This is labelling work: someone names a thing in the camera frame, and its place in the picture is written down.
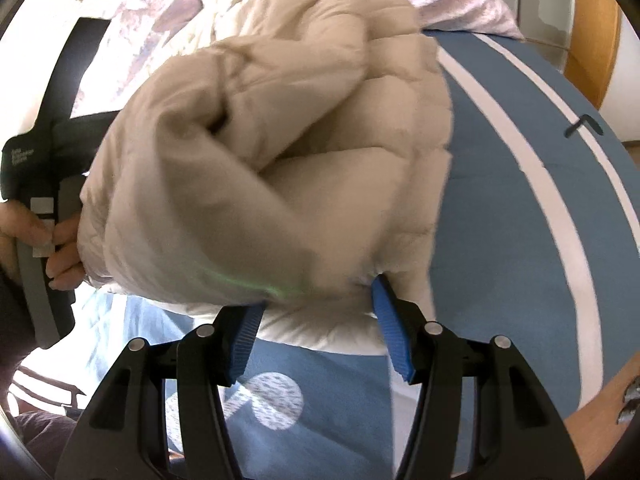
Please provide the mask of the person's left hand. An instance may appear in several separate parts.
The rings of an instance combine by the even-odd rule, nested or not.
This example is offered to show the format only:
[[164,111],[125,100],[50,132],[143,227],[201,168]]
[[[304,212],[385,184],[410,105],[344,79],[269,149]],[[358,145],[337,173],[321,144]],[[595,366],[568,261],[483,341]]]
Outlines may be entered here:
[[20,268],[17,261],[17,243],[29,248],[48,249],[55,252],[47,258],[46,275],[54,290],[77,288],[86,277],[80,261],[77,233],[80,213],[56,224],[46,226],[25,205],[16,200],[1,204],[1,267],[11,281],[21,285]]

